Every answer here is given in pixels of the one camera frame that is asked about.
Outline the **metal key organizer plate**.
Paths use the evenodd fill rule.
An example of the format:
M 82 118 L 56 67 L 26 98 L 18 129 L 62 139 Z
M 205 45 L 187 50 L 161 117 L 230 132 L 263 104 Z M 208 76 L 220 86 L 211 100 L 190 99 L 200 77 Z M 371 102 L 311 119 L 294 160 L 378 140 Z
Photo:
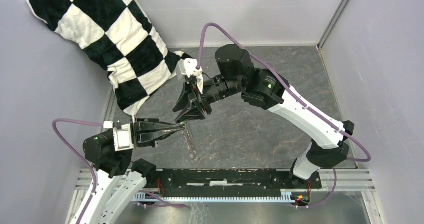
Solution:
M 183 130 L 183 136 L 185 138 L 187 148 L 189 150 L 190 158 L 194 161 L 198 161 L 198 155 L 195 149 L 195 141 L 193 138 L 193 134 L 191 132 L 191 128 L 188 122 L 184 122 L 184 130 Z

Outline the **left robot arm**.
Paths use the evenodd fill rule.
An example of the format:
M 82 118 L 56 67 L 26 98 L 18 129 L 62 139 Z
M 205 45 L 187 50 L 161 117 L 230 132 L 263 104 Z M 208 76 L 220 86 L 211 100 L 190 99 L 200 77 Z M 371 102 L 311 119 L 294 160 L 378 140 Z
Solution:
M 85 160 L 93 176 L 72 223 L 115 223 L 127 204 L 143 188 L 158 201 L 165 195 L 157 167 L 143 159 L 132 162 L 133 150 L 156 147 L 158 141 L 184 130 L 159 119 L 133 119 L 128 124 L 104 122 L 105 131 L 83 142 Z

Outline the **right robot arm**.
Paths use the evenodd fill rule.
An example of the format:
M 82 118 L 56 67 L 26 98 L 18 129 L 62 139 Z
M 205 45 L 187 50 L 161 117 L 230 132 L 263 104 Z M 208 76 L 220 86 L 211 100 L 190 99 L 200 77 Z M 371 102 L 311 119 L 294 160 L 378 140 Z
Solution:
M 179 65 L 185 83 L 173 108 L 177 123 L 204 120 L 212 112 L 212 103 L 240 94 L 245 102 L 285 118 L 311 137 L 307 150 L 291 166 L 288 179 L 293 187 L 303 187 L 316 171 L 347 159 L 347 136 L 355 128 L 351 121 L 333 120 L 320 110 L 312 112 L 312 104 L 287 79 L 255 67 L 249 52 L 236 44 L 218 48 L 215 59 L 220 73 L 206 81 L 193 73 L 195 59 L 187 58 Z

